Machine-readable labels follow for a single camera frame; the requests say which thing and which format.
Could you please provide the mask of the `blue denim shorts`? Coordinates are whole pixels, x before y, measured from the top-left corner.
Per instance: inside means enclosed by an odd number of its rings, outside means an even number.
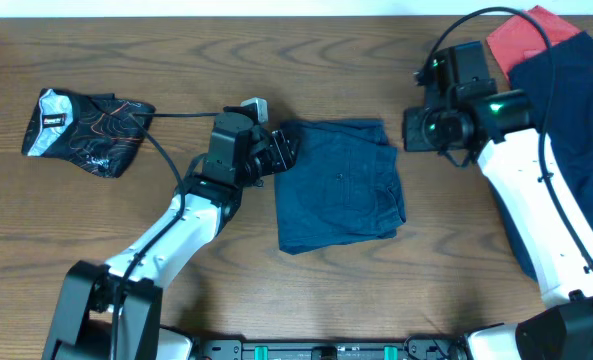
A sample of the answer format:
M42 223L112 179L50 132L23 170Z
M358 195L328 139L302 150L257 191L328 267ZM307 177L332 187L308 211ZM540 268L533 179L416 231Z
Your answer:
M281 251L388 239L406 223L398 150L380 119L293 120L295 165L274 177Z

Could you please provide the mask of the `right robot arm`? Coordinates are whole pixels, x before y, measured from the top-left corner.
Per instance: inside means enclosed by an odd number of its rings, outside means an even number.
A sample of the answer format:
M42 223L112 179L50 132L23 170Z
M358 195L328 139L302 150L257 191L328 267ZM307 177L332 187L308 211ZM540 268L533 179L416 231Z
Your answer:
M531 119L522 90L499 92L479 42L434 50L404 113L404 148L464 149L496 191L535 270L545 311L464 336L454 359L593 359L593 230Z

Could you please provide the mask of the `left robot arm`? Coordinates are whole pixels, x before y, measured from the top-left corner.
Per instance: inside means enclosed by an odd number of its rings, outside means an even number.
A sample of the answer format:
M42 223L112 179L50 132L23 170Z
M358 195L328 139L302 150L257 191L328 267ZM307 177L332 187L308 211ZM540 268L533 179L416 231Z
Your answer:
M233 218L245 188L294 165L294 142L265 129L268 119L262 98L216 114L208 151L176 177L165 213L104 263L80 261L70 268L43 358L190 358L191 337L161 324L162 295Z

